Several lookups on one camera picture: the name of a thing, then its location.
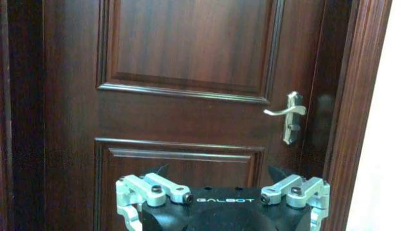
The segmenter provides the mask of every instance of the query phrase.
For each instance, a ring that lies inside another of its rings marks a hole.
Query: white wall
[[[411,230],[411,1],[393,0],[346,231]]]

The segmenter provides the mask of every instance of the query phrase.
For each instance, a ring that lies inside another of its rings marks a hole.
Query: wooden door frame
[[[0,0],[0,227],[43,227],[42,1]],[[344,230],[392,0],[326,0],[300,174],[330,183],[324,230]],[[41,157],[25,155],[26,150]],[[30,166],[14,171],[15,166]],[[26,211],[13,219],[13,213]]]

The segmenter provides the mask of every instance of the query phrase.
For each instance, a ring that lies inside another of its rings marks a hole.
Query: door handle
[[[293,144],[297,139],[300,127],[300,116],[305,115],[306,108],[301,105],[302,96],[296,92],[290,92],[286,96],[286,108],[280,111],[264,110],[269,116],[285,115],[282,141],[286,145]]]

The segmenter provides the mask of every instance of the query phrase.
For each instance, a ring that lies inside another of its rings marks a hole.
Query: black screw head
[[[190,193],[184,194],[184,196],[182,196],[184,204],[189,205],[192,203],[192,199],[193,199],[193,197],[192,197]]]
[[[268,196],[265,195],[265,194],[261,194],[261,196],[260,196],[260,201],[261,201],[261,203],[264,204],[264,205],[266,205],[268,204],[268,202],[269,202],[269,198],[268,198]]]
[[[161,192],[161,186],[159,185],[153,185],[151,186],[151,192],[153,193],[159,193]]]
[[[301,195],[301,188],[297,187],[297,186],[293,186],[290,188],[290,193],[300,196]]]

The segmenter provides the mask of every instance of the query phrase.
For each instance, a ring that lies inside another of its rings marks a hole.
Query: wooden door
[[[284,117],[262,110],[293,90],[308,107],[322,7],[43,1],[46,230],[122,229],[114,181],[165,163],[193,186],[266,185],[266,165],[298,169],[302,139],[286,146]]]

